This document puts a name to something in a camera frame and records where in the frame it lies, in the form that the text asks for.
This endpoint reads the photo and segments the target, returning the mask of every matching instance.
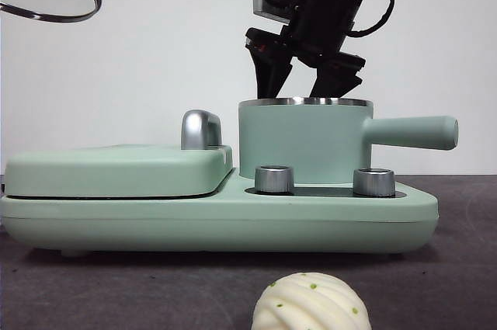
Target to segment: dark tabletop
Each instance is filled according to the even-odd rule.
[[[440,204],[431,242],[403,255],[99,252],[65,259],[0,231],[2,329],[249,330],[268,283],[323,272],[357,291],[375,330],[496,330],[497,176],[398,180]]]

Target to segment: robotic arm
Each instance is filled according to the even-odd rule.
[[[381,20],[364,31],[352,31],[363,0],[254,0],[254,13],[282,23],[280,35],[248,29],[246,47],[255,64],[257,97],[276,98],[290,74],[293,57],[317,69],[311,97],[342,97],[362,79],[356,73],[366,61],[340,52],[346,36],[366,36],[383,26],[394,0]]]

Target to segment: mint green breakfast maker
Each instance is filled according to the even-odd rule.
[[[372,116],[371,102],[354,99],[242,102],[240,168],[219,118],[203,110],[185,114],[175,148],[17,155],[5,172],[2,222],[18,241],[65,255],[407,252],[435,230],[436,198],[369,168],[371,146],[448,150],[457,121]]]
[[[76,23],[102,0],[33,0],[0,11]],[[10,158],[2,224],[16,240],[66,256],[90,251],[407,252],[427,243],[438,220],[434,196],[371,168],[375,144],[450,150],[448,116],[374,119],[373,104],[342,98],[362,81],[365,60],[345,54],[362,0],[253,0],[254,13],[285,23],[280,35],[246,33],[258,99],[239,105],[240,168],[221,139],[221,120],[183,117],[181,142],[41,151]],[[293,58],[316,68],[308,98],[277,98]]]

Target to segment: silver lid handle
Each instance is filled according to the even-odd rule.
[[[190,110],[183,116],[181,126],[182,150],[205,150],[222,145],[221,120],[205,110]]]

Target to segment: white wall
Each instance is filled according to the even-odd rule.
[[[357,27],[388,0],[366,0]],[[2,17],[2,160],[19,152],[122,143],[179,143],[182,114],[221,117],[238,149],[237,105],[255,98],[244,48],[252,0],[105,0],[74,25]],[[494,119],[497,0],[397,0],[384,30],[347,40],[367,59],[349,97],[375,102],[377,117],[454,115],[454,151],[375,148],[397,173],[497,173]],[[308,94],[315,71],[294,62],[281,96]]]

